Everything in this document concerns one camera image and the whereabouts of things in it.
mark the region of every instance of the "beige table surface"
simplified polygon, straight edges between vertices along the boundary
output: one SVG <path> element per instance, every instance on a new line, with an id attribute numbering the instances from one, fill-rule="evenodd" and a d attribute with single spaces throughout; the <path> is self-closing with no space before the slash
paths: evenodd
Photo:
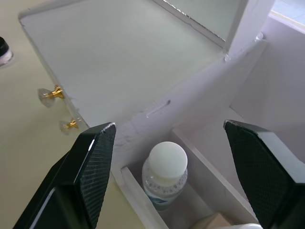
<path id="1" fill-rule="evenodd" d="M 12 228 L 41 181 L 72 146 L 79 132 L 64 136 L 60 120 L 71 116 L 61 101 L 47 109 L 37 98 L 38 88 L 53 83 L 18 23 L 18 13 L 42 0 L 0 0 L 0 36 L 15 54 L 0 68 L 0 228 Z M 108 185 L 99 229 L 142 229 L 115 183 Z"/>

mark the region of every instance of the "bottle label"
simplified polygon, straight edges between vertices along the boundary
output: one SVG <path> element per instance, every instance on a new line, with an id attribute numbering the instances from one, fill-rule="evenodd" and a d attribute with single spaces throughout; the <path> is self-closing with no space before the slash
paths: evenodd
<path id="1" fill-rule="evenodd" d="M 168 206 L 177 198 L 179 194 L 173 197 L 159 197 L 151 193 L 146 187 L 144 187 L 144 191 L 148 198 L 151 200 L 153 203 L 154 207 L 156 208 L 157 211 L 162 211 L 168 208 Z"/>

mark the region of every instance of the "drawer knob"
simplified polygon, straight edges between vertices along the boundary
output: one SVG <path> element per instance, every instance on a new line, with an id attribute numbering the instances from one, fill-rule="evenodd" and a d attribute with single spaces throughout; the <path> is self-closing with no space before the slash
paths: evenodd
<path id="1" fill-rule="evenodd" d="M 71 122 L 59 122 L 59 128 L 61 129 L 61 132 L 65 135 L 69 135 L 71 133 L 71 130 L 74 128 L 78 128 L 78 125 L 74 119 L 71 120 Z"/>
<path id="2" fill-rule="evenodd" d="M 53 106 L 55 98 L 64 99 L 62 89 L 56 85 L 54 91 L 50 91 L 44 88 L 38 89 L 38 98 L 40 102 L 47 108 Z"/>

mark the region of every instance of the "mirror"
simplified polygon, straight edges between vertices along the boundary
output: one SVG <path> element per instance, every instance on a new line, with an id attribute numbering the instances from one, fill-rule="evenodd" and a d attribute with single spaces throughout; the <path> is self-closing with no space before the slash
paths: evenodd
<path id="1" fill-rule="evenodd" d="M 226 40 L 241 0 L 163 0 Z"/>

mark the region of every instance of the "gold knob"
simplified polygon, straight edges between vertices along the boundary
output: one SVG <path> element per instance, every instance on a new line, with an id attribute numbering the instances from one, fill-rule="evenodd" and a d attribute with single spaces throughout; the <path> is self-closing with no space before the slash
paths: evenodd
<path id="1" fill-rule="evenodd" d="M 38 98 L 43 105 L 49 108 L 53 106 L 55 98 L 64 99 L 64 96 L 62 94 L 62 89 L 58 85 L 55 85 L 54 91 L 44 88 L 38 89 Z"/>
<path id="2" fill-rule="evenodd" d="M 74 119 L 71 120 L 71 122 L 59 122 L 59 128 L 61 129 L 61 132 L 65 135 L 69 135 L 71 130 L 74 128 L 78 128 L 78 125 Z"/>

